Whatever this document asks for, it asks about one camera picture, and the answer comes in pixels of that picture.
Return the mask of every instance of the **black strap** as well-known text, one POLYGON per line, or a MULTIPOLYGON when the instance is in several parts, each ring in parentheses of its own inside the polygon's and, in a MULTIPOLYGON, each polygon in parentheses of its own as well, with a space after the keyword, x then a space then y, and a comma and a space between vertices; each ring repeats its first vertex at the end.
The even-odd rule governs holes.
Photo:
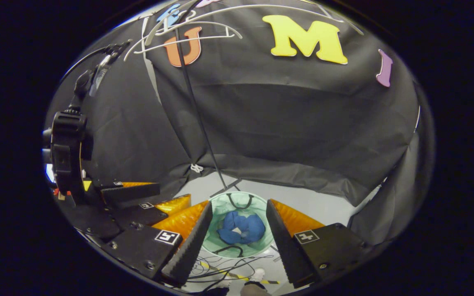
POLYGON ((230 199, 230 202, 232 203, 232 206, 234 208, 237 208, 238 210, 246 210, 251 204, 252 204, 252 198, 253 198, 253 195, 249 194, 248 196, 250 197, 250 200, 248 200, 248 204, 244 207, 244 208, 239 208, 238 206, 236 206, 234 203, 233 203, 233 200, 232 200, 232 197, 229 193, 226 193, 226 195, 228 196, 228 198, 230 199))
POLYGON ((232 247, 236 247, 237 249, 241 250, 241 253, 239 253, 239 258, 241 258, 241 257, 242 257, 243 250, 242 250, 242 248, 239 247, 238 245, 229 245, 228 247, 223 247, 222 249, 217 250, 217 251, 215 251, 214 253, 215 253, 215 254, 218 254, 219 252, 225 251, 225 250, 230 249, 230 248, 232 248, 232 247))

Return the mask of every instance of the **black rod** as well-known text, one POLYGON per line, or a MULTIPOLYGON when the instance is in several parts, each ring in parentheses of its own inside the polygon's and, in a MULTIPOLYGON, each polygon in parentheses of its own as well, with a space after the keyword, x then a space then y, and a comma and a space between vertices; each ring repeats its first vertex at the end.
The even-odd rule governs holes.
MULTIPOLYGON (((175 30, 175 36, 177 37, 177 41, 180 41, 180 34, 179 28, 175 30)), ((219 178, 221 178, 222 185, 224 189, 227 189, 226 183, 224 183, 224 179, 222 179, 221 171, 218 169, 217 160, 215 159, 215 154, 213 154, 213 150, 211 148, 211 144, 209 144, 209 139, 207 137, 206 130, 204 129, 204 124, 202 123, 201 113, 199 108, 197 107, 197 101, 195 100, 195 96, 193 95, 193 89, 191 87, 190 77, 188 75, 188 70, 186 70, 186 62, 184 62, 184 55, 182 54, 182 43, 177 43, 179 49, 179 57, 180 57, 180 66, 182 67, 182 74, 184 75, 184 80, 186 81, 186 86, 188 86, 188 91, 190 93, 191 101, 193 104, 193 108, 197 113, 197 120, 199 121, 199 126, 201 127, 202 134, 204 135, 204 140, 206 141, 207 147, 209 149, 209 153, 211 154, 211 158, 213 159, 213 163, 215 164, 215 169, 218 172, 219 178)))

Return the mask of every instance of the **blue cloth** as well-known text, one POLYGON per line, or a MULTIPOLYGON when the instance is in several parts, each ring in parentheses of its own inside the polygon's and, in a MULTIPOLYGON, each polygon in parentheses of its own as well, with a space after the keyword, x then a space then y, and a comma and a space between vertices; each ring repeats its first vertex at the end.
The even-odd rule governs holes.
POLYGON ((256 214, 248 217, 239 216, 236 210, 224 217, 223 226, 217 230, 221 240, 227 244, 249 244, 260 240, 265 234, 265 224, 256 214), (241 234, 234 230, 239 228, 241 234))

